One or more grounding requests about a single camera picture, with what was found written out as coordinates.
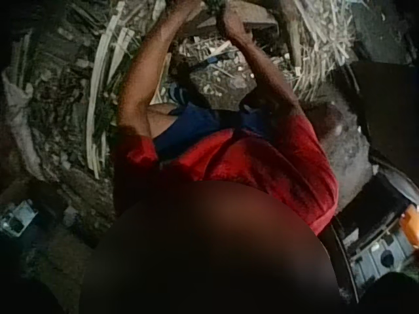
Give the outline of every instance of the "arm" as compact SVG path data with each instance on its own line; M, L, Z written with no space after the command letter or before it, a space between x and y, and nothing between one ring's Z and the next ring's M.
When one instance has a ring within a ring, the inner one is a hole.
M178 1L172 11L155 25L131 65L122 91L118 126L131 134L150 137L149 106L157 88L164 59L176 33L200 0Z
M243 53L258 88L265 89L274 99L280 100L281 112L304 114L298 98L280 70L269 57L251 40L240 17L229 7L221 20L221 27L228 39Z

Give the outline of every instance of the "trash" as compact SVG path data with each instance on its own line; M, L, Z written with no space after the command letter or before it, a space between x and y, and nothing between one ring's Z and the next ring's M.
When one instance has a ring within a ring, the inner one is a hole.
M20 237L38 215L32 205L31 200L26 200L16 208L7 211L0 217L0 231L11 237Z
M204 89L203 89L204 94L208 94L208 91L210 90L210 88L211 88L211 86L209 84L205 85Z
M232 80L229 81L229 84L233 88L237 89L247 88L246 80L240 76L235 76Z
M66 226L67 228L72 227L72 225L74 225L77 219L78 214L79 213L74 209L74 207L72 206L67 207L67 209L64 211L64 217L63 217L64 226Z

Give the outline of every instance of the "debris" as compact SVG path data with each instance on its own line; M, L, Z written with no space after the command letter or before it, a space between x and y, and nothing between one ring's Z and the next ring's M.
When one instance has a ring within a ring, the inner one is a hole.
M164 9L166 8L165 0L156 0L155 7L153 9L153 13L151 14L151 18L153 21L157 21Z
M65 39L67 39L68 41L72 41L73 39L74 39L74 35L72 34L72 33L70 33L68 30L66 30L66 29L64 29L64 28L62 28L62 27L59 27L58 29L57 29L57 32L62 36L62 37L64 37Z
M212 68L214 68L214 69L216 69L216 70L218 70L218 71L220 71L220 72L222 72L226 76L233 78L233 76L231 75L231 73L229 73L229 72L225 71L224 69L222 69L221 67L219 67L218 66L218 63L217 63L217 65L210 64L209 66L212 67Z
M76 64L77 67L81 67L82 69L86 69L87 67L90 67L90 62L85 59L77 59Z
M203 91L204 91L204 94L208 94L208 91L210 90L210 85L209 84L207 84L207 85L205 85L204 86L204 89L203 89Z
M216 49L213 49L213 51L211 51L211 54L207 57L207 59L208 58L210 58L210 57L214 57L214 56L216 56L216 55L218 55L218 54L220 54L220 53L222 53L224 50L226 50L228 47L230 47L231 46L231 42L230 41L226 41L226 42L224 42L221 46L219 46L218 48L216 48Z
M168 52L168 54L166 55L166 59L164 60L164 65L163 65L162 71L160 72L160 78L158 80L155 95L154 95L153 99L151 100L150 105L154 105L156 103L162 103L163 102L162 98L160 96L160 89L162 87L162 82L164 82L164 79L168 75L171 60L172 60L172 53Z
M28 83L24 92L10 83L4 72L2 77L7 101L7 122L22 153L26 169L35 178L43 181L45 178L41 170L41 160L33 145L32 133L27 121L28 103L32 98L33 88Z
M140 10L145 6L145 2L141 2L134 10L132 10L132 12L130 13L130 15L128 15L125 20L120 21L119 24L122 26L125 26L127 23L129 23L131 21L131 19L138 15L138 13L140 12Z
M123 27L119 33L118 41L115 46L115 50L113 52L113 58L111 62L111 68L109 69L109 76L107 83L109 84L113 75L115 74L115 71L117 70L117 67L121 63L125 53L126 49L128 48L128 45L130 44L130 41L132 40L132 37L134 36L134 31L131 29L128 29L126 27Z
M105 67L105 57L107 55L107 50L109 47L109 43L111 42L113 32L118 24L124 6L124 1L118 2L118 13L112 16L111 21L107 26L106 32L101 36L99 46L96 51L92 79L90 81L90 98L86 119L86 156L88 167L89 169L94 170L95 178L97 179L99 179L98 167L96 166L98 164L98 161L96 160L96 155L94 154L93 147L95 146L95 144L93 144L92 138L94 132L94 111L96 107L96 100L98 98L99 85L104 72L103 68Z
M235 76L232 80L229 80L229 84L236 89L247 88L246 81L239 76Z
M67 207L67 209L64 211L64 217L63 217L63 224L67 228L70 228L74 223L76 222L77 215L79 212L77 212L73 206Z

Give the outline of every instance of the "red shirt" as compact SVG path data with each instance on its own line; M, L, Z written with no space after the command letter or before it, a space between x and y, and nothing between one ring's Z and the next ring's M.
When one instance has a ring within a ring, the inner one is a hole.
M153 140L126 136L115 152L115 209L121 214L152 183L220 180L246 184L288 205L315 234L332 219L338 184L305 116L290 116L271 145L247 131L218 131L160 167Z

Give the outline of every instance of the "person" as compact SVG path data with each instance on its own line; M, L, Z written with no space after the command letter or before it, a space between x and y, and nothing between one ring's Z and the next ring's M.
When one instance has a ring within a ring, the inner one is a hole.
M177 0L142 43L126 78L115 149L117 214L183 183L228 181L267 193L319 234L335 213L337 181L292 87L228 5L219 26L246 57L257 89L228 119L200 108L183 88L171 92L178 107L150 106L169 47L199 5ZM213 197L219 193L214 189Z

